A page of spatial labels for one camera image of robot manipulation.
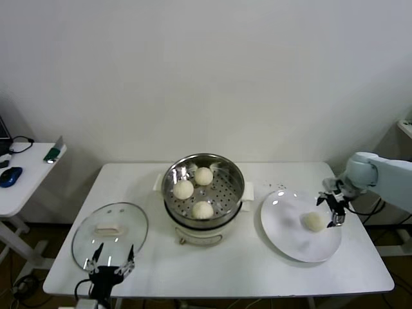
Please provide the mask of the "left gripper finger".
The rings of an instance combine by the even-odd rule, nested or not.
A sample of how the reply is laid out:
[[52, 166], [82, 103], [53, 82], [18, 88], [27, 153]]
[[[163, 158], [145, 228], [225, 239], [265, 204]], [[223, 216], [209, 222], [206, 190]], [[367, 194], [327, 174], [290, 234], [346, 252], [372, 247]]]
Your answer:
[[119, 276], [128, 276], [135, 268], [134, 245], [131, 245], [126, 262], [115, 270], [115, 274]]
[[94, 251], [93, 256], [91, 259], [89, 259], [86, 263], [86, 267], [85, 270], [89, 273], [89, 274], [96, 274], [98, 273], [98, 259], [101, 255], [102, 249], [103, 249], [104, 244], [101, 243], [100, 246], [98, 247], [98, 249], [96, 249], [96, 251]]

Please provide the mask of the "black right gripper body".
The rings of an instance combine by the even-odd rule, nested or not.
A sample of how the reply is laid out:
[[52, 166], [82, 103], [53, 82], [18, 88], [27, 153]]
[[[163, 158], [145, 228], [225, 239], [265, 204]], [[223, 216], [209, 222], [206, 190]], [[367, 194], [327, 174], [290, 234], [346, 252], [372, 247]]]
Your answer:
[[353, 187], [348, 182], [340, 178], [326, 178], [323, 180], [323, 187], [335, 212], [349, 209], [349, 202], [353, 199]]

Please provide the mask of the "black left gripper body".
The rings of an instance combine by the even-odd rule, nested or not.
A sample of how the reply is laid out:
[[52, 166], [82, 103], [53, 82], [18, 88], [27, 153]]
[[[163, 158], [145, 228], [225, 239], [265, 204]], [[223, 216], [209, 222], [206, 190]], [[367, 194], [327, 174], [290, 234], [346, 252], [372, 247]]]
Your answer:
[[124, 280], [124, 275], [118, 267], [100, 266], [89, 273], [92, 282], [90, 297], [98, 302], [108, 302], [115, 285]]

